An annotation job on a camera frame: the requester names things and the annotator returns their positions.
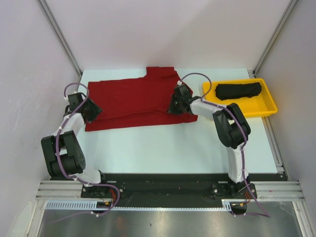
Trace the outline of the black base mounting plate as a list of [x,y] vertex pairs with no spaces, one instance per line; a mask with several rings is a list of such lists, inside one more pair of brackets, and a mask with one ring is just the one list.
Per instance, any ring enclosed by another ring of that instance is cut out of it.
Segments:
[[[288,181],[285,174],[250,174],[246,179],[249,186],[255,186],[255,183],[276,183]],[[101,181],[107,185],[116,186],[121,193],[122,198],[127,198],[133,193],[146,193],[153,195],[167,194],[202,194],[211,197],[237,196],[237,193],[244,192],[245,183],[234,184],[228,177],[228,174],[102,174]],[[52,184],[66,187],[66,185],[81,185],[82,198],[103,198],[106,196],[109,187],[96,188],[85,187],[79,181],[50,180]]]

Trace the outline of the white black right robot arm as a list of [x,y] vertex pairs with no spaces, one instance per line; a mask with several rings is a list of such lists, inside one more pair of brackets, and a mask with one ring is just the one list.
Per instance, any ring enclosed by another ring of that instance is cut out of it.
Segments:
[[228,153],[228,177],[231,182],[228,193],[233,198],[241,197],[248,184],[244,147],[251,129],[238,104],[225,106],[208,102],[200,96],[193,97],[189,87],[182,84],[174,88],[168,113],[191,114],[214,121],[218,138]]

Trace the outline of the aluminium frame rail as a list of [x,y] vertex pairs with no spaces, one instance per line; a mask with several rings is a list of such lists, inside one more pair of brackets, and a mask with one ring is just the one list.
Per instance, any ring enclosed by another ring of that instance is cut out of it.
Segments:
[[[127,198],[132,194],[198,195],[210,197],[211,183],[195,182],[116,182],[114,185]],[[304,195],[297,181],[252,181],[249,185],[259,201],[303,201]],[[105,188],[86,188],[75,181],[41,181],[36,199],[79,200],[83,198],[109,199],[112,195]]]

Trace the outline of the yellow plastic tray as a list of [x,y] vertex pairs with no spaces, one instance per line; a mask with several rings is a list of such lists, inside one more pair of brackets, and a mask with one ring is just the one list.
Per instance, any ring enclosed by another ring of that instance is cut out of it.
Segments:
[[[258,96],[251,98],[239,98],[220,100],[215,95],[215,88],[218,84],[247,84],[259,82],[262,86],[262,91]],[[236,103],[240,107],[246,118],[254,117],[268,117],[278,112],[278,108],[272,98],[272,95],[263,79],[239,79],[239,80],[225,80],[212,82],[211,91],[206,95],[205,100],[216,103],[229,105]]]

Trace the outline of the red t shirt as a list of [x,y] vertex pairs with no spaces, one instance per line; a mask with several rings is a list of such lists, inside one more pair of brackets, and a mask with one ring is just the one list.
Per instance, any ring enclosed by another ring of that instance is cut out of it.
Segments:
[[141,78],[90,81],[89,98],[102,112],[86,124],[85,131],[197,121],[195,115],[168,113],[179,79],[173,67],[147,67]]

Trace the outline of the rolled black t shirt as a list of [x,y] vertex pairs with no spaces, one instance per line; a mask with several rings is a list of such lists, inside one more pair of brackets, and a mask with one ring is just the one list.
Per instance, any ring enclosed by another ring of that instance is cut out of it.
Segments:
[[258,96],[262,91],[259,82],[247,84],[218,84],[215,88],[215,95],[220,100],[251,98]]

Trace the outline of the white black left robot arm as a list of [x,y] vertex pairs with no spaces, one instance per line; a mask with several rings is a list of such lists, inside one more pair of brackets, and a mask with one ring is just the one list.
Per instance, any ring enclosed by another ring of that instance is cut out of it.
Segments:
[[102,198],[108,194],[109,185],[102,181],[99,170],[86,166],[77,139],[79,131],[96,120],[102,110],[81,92],[67,95],[66,99],[69,104],[65,107],[62,124],[41,140],[48,174],[52,179],[72,179],[92,185],[92,192]]

